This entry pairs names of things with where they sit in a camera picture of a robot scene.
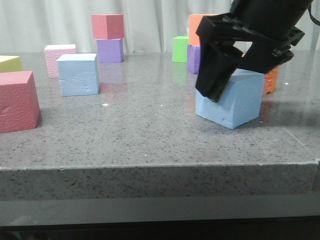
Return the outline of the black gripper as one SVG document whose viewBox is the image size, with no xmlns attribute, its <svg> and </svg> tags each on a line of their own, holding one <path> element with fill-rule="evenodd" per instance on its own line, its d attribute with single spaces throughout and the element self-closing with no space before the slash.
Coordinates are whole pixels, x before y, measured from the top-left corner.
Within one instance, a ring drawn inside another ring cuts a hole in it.
<svg viewBox="0 0 320 240">
<path fill-rule="evenodd" d="M 217 103 L 236 68 L 266 74 L 290 61 L 290 46 L 305 35 L 296 25 L 311 9 L 310 0 L 234 0 L 229 12 L 203 16 L 196 30 L 200 67 L 195 88 Z M 235 42 L 252 45 L 243 56 Z"/>
</svg>

